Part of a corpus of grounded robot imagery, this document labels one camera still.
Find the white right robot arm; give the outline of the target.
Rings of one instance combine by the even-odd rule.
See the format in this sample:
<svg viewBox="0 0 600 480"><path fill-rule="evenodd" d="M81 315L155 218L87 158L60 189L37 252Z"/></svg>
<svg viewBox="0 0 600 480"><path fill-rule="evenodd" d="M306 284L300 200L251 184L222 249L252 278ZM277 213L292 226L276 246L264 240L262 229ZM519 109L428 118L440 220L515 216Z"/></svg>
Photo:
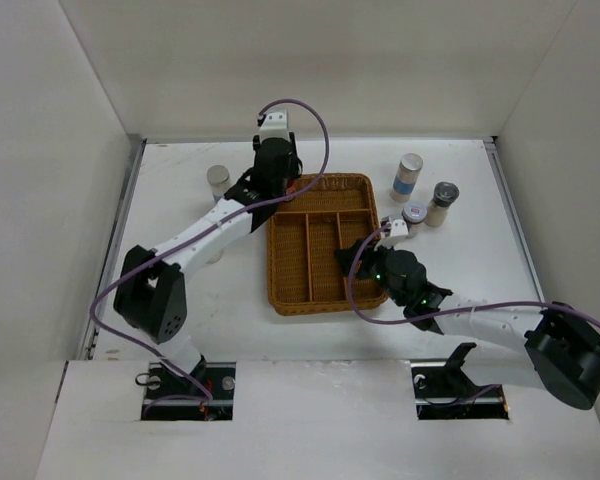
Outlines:
<svg viewBox="0 0 600 480"><path fill-rule="evenodd" d="M349 280L370 279L402 311L399 324L464 338L447 358L444 384L463 396L476 387L544 389L562 403L591 409L600 393L600 322L559 302L496 304L439 287L407 250L357 241L335 253Z"/></svg>

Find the silver lid white spice bottle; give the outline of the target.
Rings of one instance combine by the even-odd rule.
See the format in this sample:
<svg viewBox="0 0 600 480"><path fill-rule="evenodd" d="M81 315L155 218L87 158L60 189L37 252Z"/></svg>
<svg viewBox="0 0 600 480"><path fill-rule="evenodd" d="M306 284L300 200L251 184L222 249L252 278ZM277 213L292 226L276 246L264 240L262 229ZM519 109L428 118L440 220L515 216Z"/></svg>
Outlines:
<svg viewBox="0 0 600 480"><path fill-rule="evenodd" d="M230 173L224 165L211 166L207 170L206 178L215 202L223 198L231 188Z"/></svg>

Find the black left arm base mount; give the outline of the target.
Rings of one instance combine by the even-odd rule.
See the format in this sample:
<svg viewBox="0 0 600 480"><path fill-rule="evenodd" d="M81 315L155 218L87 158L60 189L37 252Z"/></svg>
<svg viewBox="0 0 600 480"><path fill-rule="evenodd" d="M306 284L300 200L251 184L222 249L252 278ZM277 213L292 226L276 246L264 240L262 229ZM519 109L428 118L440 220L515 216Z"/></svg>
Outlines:
<svg viewBox="0 0 600 480"><path fill-rule="evenodd" d="M213 422L233 419L236 390L235 363L208 363L202 359L191 376L206 393L188 379L160 363L150 363L148 370L138 374L135 384L142 388L140 410L142 421Z"/></svg>

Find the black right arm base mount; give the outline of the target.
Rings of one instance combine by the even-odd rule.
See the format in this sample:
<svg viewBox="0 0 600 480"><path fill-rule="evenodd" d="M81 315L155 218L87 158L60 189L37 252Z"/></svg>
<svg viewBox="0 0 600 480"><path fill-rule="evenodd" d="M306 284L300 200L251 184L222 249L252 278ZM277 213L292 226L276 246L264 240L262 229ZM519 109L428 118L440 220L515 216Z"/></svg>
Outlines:
<svg viewBox="0 0 600 480"><path fill-rule="evenodd" d="M445 360L411 364L419 420L509 419L502 387L476 385L461 369L476 347L473 342L461 343Z"/></svg>

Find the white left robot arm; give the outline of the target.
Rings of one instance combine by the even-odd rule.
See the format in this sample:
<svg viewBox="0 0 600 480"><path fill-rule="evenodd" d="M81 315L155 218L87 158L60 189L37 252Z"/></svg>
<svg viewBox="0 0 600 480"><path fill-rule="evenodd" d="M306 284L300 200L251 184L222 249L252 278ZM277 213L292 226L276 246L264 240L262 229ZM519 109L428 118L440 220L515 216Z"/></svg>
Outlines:
<svg viewBox="0 0 600 480"><path fill-rule="evenodd" d="M256 231L277 211L278 205L262 206L293 191L302 174L295 135L253 138L254 164L191 227L169 241L149 250L139 245L127 252L122 275L160 254L175 248L209 228L214 231L180 252L139 272L116 288L113 308L128 325L142 332L177 367L170 386L186 399L204 387L203 356L182 332L187 317L186 286L211 257L235 240Z"/></svg>

